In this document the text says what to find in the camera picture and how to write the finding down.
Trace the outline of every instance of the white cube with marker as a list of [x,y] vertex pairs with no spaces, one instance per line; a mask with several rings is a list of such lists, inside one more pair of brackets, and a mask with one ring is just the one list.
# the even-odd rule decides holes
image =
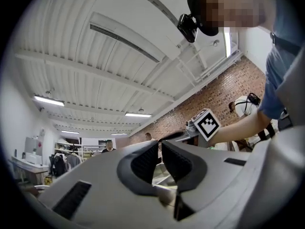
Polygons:
[[206,141],[209,141],[221,127],[219,120],[210,109],[203,109],[191,121]]

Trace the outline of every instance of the blue shirt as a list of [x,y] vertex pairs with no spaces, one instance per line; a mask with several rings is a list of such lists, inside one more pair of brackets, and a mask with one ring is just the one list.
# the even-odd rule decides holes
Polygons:
[[[305,35],[293,8],[286,0],[276,1],[276,17],[273,33],[295,45],[302,46]],[[276,90],[283,82],[284,75],[294,61],[295,56],[284,49],[273,46],[266,62],[265,93],[258,111],[271,119],[279,119],[284,105],[276,96]]]

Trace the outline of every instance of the white table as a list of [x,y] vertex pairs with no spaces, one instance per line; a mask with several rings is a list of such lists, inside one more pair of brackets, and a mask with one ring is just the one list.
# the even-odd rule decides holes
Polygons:
[[[25,159],[17,158],[12,156],[10,160],[14,167],[17,168],[17,170],[20,171],[28,171],[31,173],[34,173],[35,175],[39,175],[41,177],[42,184],[44,185],[44,177],[43,173],[49,171],[49,167],[45,165],[35,165],[32,163],[29,163]],[[23,172],[20,172],[21,180],[23,182]]]

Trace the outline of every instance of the white ceiling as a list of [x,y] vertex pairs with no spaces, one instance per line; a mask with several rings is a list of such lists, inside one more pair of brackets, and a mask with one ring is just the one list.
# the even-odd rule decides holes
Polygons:
[[[203,87],[225,60],[222,33],[207,37],[198,32],[192,45],[183,39],[173,24],[182,13],[189,13],[186,0],[33,1],[14,41],[29,96],[65,102],[64,107],[36,103],[59,130],[101,138],[139,131]],[[90,23],[116,32],[162,61],[156,63],[91,30]],[[213,47],[216,39],[220,42]],[[153,117],[124,116],[140,108]]]

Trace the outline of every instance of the fluorescent light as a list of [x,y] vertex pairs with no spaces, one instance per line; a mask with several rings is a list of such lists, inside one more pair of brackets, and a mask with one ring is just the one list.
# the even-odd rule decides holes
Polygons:
[[59,101],[59,100],[55,100],[55,99],[50,99],[50,98],[46,98],[46,97],[39,97],[39,96],[34,96],[34,98],[37,101],[41,101],[41,102],[45,102],[45,103],[49,103],[49,104],[55,104],[55,105],[59,105],[59,106],[65,106],[63,101]]
[[133,114],[133,113],[126,113],[125,116],[149,118],[149,117],[151,117],[152,115],[151,115],[151,114]]
[[65,133],[71,133],[71,134],[79,134],[79,132],[71,132],[71,131],[63,131],[61,130],[62,132],[65,132]]
[[110,134],[110,135],[127,135],[127,133],[116,133],[116,134]]
[[225,28],[224,31],[224,41],[225,41],[225,56],[228,58],[231,55],[231,38],[230,38],[230,28]]

